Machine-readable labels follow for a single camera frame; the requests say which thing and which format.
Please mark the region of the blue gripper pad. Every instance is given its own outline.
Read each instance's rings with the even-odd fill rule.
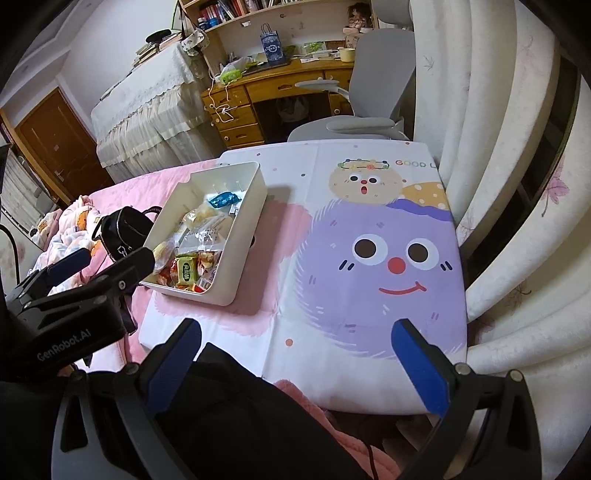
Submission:
[[[443,417],[454,389],[453,366],[408,319],[394,322],[392,348],[427,410]]]
[[[57,287],[61,282],[90,265],[90,251],[80,248],[59,262],[47,267],[47,285]]]
[[[146,373],[151,374],[145,387],[145,408],[150,416],[168,409],[201,347],[201,340],[199,322],[185,318],[168,341],[146,358],[142,370],[147,369]]]

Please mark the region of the red nose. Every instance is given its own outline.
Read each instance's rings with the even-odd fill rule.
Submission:
[[[400,275],[406,270],[406,263],[400,257],[392,257],[388,260],[388,270],[396,275]]]

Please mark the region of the cartoon eye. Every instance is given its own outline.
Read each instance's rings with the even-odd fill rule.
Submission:
[[[353,256],[365,265],[377,265],[388,256],[388,244],[379,235],[365,233],[353,242]]]
[[[419,270],[431,270],[439,263],[439,250],[426,238],[415,238],[407,245],[408,261]]]

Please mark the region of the gray office chair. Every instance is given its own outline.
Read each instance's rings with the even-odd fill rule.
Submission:
[[[374,11],[386,23],[408,25],[408,0],[374,0]],[[339,93],[354,116],[322,118],[297,127],[287,139],[392,138],[407,140],[398,118],[400,100],[415,70],[414,33],[381,28],[363,35],[356,46],[349,91],[337,80],[309,80],[295,85],[310,90]]]

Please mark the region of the white curtain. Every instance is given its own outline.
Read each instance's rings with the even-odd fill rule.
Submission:
[[[518,0],[411,0],[416,141],[439,157],[464,258],[529,166],[558,77],[552,32]],[[541,199],[466,291],[480,373],[520,369],[553,479],[591,424],[591,90]]]

